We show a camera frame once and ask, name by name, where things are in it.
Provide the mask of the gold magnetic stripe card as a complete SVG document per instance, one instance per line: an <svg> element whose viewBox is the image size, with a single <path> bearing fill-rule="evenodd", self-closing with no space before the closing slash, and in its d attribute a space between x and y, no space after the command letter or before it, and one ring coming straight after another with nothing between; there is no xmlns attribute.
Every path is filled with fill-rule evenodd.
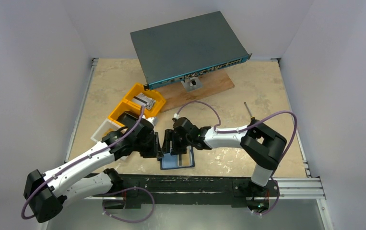
<svg viewBox="0 0 366 230"><path fill-rule="evenodd" d="M190 167L192 165L191 160L191 148L186 148L186 153L178 155L177 158L178 167Z"/></svg>

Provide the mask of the navy blue card holder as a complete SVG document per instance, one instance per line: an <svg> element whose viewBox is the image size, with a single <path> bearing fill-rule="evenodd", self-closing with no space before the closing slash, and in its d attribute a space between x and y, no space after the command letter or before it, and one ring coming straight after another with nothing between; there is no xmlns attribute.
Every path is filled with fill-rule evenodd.
<svg viewBox="0 0 366 230"><path fill-rule="evenodd" d="M178 167L177 165L178 155L171 155L170 153L167 153L160 160L160 170L172 170L172 169L195 167L194 151L192 147L189 148L191 148L191 160L192 160L192 165L190 167Z"/></svg>

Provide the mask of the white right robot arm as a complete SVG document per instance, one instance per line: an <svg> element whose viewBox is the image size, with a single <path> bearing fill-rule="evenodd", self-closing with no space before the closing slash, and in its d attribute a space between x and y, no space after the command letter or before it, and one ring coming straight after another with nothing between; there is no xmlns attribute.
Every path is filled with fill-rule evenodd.
<svg viewBox="0 0 366 230"><path fill-rule="evenodd" d="M255 118L247 126L217 129L197 127L181 117L174 119L172 129L165 130L162 152L180 155L187 152L187 147L197 150L243 149L256 163L248 183L249 190L260 195L267 190L267 183L278 168L286 144L284 136Z"/></svg>

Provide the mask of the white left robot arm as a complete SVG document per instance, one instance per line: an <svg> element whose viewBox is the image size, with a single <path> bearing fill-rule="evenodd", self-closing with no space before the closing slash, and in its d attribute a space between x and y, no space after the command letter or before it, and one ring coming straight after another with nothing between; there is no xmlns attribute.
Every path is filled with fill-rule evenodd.
<svg viewBox="0 0 366 230"><path fill-rule="evenodd" d="M31 171L24 186L22 219L43 223L73 202L95 195L126 195L139 191L136 183L126 182L113 168L90 176L94 170L138 152L143 158L159 158L158 133L149 118L125 112L122 127L110 131L89 150L73 160L46 172Z"/></svg>

